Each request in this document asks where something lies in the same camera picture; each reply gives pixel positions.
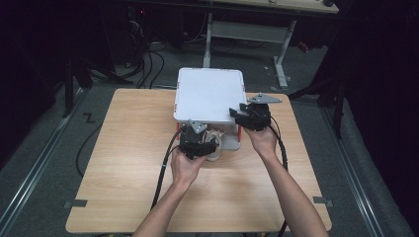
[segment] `metal bracket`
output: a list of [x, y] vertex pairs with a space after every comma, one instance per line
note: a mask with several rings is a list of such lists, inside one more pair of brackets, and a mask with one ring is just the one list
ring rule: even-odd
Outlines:
[[194, 129], [194, 132], [196, 134], [199, 134], [199, 133], [203, 132], [205, 129], [207, 129], [206, 124], [202, 124], [198, 121], [193, 121], [193, 120], [189, 119], [189, 123], [191, 124], [191, 127]]
[[260, 92], [257, 96], [248, 98], [247, 101], [253, 104], [269, 104], [269, 103], [280, 103], [283, 100], [267, 96]]
[[326, 207], [333, 207], [333, 201], [327, 199], [326, 197], [313, 197], [314, 203], [323, 203]]
[[64, 206], [62, 208], [69, 209], [72, 206], [78, 206], [78, 207], [86, 207], [87, 200], [85, 199], [75, 199], [74, 201], [66, 201]]

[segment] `forearm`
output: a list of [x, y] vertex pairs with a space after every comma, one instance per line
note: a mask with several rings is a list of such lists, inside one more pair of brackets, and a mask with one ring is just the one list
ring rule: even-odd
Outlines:
[[170, 186], [167, 193], [150, 210], [132, 236], [164, 236], [170, 219], [187, 190], [187, 186]]
[[277, 192], [284, 217], [294, 236], [327, 236], [317, 210], [272, 153], [261, 155]]

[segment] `person's right hand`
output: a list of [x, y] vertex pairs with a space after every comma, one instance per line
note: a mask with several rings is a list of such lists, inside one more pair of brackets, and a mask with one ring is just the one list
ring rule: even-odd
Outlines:
[[190, 160], [186, 157], [185, 153], [179, 150], [179, 147], [175, 148], [172, 152], [172, 160], [170, 162], [173, 184], [188, 189], [197, 178], [200, 168], [205, 161], [206, 157]]
[[244, 128], [244, 131], [249, 135], [252, 141], [253, 148], [263, 158], [266, 156], [275, 155], [275, 148], [277, 146], [277, 137], [269, 127], [261, 131], [254, 131]]

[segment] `gray carpet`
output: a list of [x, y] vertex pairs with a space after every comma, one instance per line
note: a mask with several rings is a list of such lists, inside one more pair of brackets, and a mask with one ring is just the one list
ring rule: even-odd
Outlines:
[[[272, 56], [275, 55], [277, 45], [263, 44], [259, 47], [243, 45], [234, 48], [229, 45], [215, 45], [214, 47], [215, 50], [229, 50], [229, 52], [215, 52], [212, 55], [211, 67], [241, 70], [246, 91], [285, 94], [301, 89], [310, 83], [327, 50], [327, 48], [319, 48], [304, 53], [298, 48], [289, 48], [284, 68], [286, 75], [291, 77], [290, 87], [287, 90], [280, 90], [272, 64]], [[163, 44], [153, 47], [154, 50], [158, 48], [163, 48]], [[156, 87], [175, 86], [178, 70], [181, 67], [201, 67], [203, 63], [202, 48], [184, 47], [179, 50], [167, 45], [159, 53], [165, 60], [165, 66], [156, 78], [154, 83]], [[146, 63], [146, 69], [148, 69], [150, 63], [147, 62], [147, 59]], [[151, 77], [156, 75], [161, 64], [159, 58], [153, 56]], [[120, 73], [127, 70], [119, 68]], [[131, 79], [136, 83], [139, 76], [140, 74]], [[113, 93], [119, 87], [121, 85], [95, 81], [94, 87], [88, 92], [86, 99], [80, 104], [70, 120], [43, 175], [8, 236], [78, 236], [66, 232], [65, 222], [69, 209], [63, 208], [68, 200], [74, 199], [81, 182], [75, 167], [76, 156], [84, 140], [104, 120]], [[11, 161], [0, 172], [0, 213], [4, 213], [12, 201], [20, 184], [24, 182], [42, 152], [49, 136], [60, 122], [60, 117], [64, 112], [62, 89], [56, 95], [56, 99], [57, 103], [34, 125], [31, 133], [16, 151]], [[323, 195], [333, 202], [333, 206], [328, 208], [333, 224], [329, 232], [330, 236], [370, 236], [343, 172], [343, 165], [334, 143], [333, 134], [329, 131], [320, 109], [317, 108], [312, 97], [295, 100], [292, 105], [320, 189]], [[90, 121], [93, 122], [87, 122], [86, 114], [91, 114]], [[82, 172], [87, 165], [97, 134], [98, 132], [87, 141], [80, 152]], [[342, 141], [372, 201], [383, 234], [386, 236], [413, 236], [375, 169], [347, 105], [342, 123], [342, 135]]]

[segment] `white box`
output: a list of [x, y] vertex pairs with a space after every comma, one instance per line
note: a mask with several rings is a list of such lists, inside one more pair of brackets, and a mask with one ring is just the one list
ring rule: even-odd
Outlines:
[[194, 120], [225, 131], [221, 150], [240, 147], [241, 128], [229, 109], [246, 104], [243, 75], [238, 70], [181, 68], [176, 91], [174, 118], [178, 123]]

